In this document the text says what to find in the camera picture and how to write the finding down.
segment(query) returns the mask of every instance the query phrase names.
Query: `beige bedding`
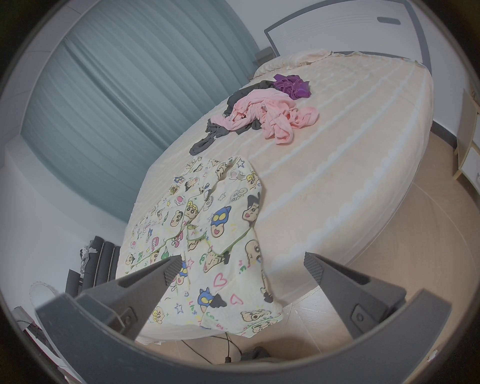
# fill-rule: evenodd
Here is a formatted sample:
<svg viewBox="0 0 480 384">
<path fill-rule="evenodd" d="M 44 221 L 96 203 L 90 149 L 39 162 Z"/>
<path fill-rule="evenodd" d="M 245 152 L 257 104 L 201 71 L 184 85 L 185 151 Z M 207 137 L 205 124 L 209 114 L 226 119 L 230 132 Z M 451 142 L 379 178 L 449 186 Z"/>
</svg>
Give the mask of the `beige bedding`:
<svg viewBox="0 0 480 384">
<path fill-rule="evenodd" d="M 293 69 L 310 81 L 312 96 L 299 108 L 318 108 L 315 125 L 295 130 L 289 145 L 265 140 L 261 131 L 230 133 L 201 156 L 249 160 L 264 187 L 255 224 L 271 292 L 283 305 L 316 286 L 303 267 L 305 251 L 347 264 L 377 235 L 407 192 L 427 145 L 433 85 L 428 70 L 408 60 L 354 53 L 323 55 Z M 222 102 L 177 139 L 150 167 L 137 197 L 124 241 L 150 211 L 205 137 L 206 122 Z M 126 270 L 128 244 L 120 251 L 117 277 Z M 144 328 L 140 341 L 207 336 L 186 328 Z"/>
</svg>

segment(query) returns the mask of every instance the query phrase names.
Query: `curtain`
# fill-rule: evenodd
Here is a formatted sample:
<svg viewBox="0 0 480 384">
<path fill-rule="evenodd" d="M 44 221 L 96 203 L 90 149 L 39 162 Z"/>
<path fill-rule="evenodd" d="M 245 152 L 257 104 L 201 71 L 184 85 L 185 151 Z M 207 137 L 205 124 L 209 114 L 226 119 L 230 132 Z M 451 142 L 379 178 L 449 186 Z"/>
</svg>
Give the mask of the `curtain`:
<svg viewBox="0 0 480 384">
<path fill-rule="evenodd" d="M 102 0 L 52 54 L 22 136 L 69 188 L 128 221 L 150 165 L 248 82 L 257 51 L 224 0 Z"/>
</svg>

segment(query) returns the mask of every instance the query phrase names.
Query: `bedside table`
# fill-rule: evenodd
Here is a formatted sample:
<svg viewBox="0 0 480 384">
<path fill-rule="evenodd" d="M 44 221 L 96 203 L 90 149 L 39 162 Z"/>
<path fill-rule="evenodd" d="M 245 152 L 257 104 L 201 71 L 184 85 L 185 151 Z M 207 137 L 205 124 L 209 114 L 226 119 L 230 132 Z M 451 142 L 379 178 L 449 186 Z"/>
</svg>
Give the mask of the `bedside table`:
<svg viewBox="0 0 480 384">
<path fill-rule="evenodd" d="M 460 126 L 456 136 L 458 171 L 453 176 L 458 179 L 464 174 L 480 193 L 480 106 L 463 90 L 463 106 Z"/>
</svg>

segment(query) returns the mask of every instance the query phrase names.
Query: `cartoon pajamas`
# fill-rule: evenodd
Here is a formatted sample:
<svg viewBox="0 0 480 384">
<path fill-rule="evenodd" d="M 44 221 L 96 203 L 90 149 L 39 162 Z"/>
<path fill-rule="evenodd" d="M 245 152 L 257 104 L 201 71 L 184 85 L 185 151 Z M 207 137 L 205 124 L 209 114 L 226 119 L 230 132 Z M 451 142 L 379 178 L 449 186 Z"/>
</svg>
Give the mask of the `cartoon pajamas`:
<svg viewBox="0 0 480 384">
<path fill-rule="evenodd" d="M 127 272 L 181 255 L 180 273 L 149 321 L 252 337 L 282 319 L 254 230 L 261 183 L 240 156 L 187 164 L 132 231 Z"/>
</svg>

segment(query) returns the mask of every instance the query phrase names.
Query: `pink shirt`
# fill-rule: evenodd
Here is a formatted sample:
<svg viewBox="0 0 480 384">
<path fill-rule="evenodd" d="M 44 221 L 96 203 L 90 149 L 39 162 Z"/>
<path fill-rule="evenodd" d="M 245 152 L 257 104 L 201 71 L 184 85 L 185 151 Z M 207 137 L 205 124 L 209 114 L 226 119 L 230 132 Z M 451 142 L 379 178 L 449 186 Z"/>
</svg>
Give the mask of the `pink shirt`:
<svg viewBox="0 0 480 384">
<path fill-rule="evenodd" d="M 274 88 L 254 89 L 233 106 L 230 116 L 215 115 L 211 122 L 235 131 L 258 119 L 264 138 L 275 136 L 277 144 L 288 144 L 293 140 L 293 129 L 315 124 L 318 110 L 297 104 L 287 94 Z"/>
</svg>

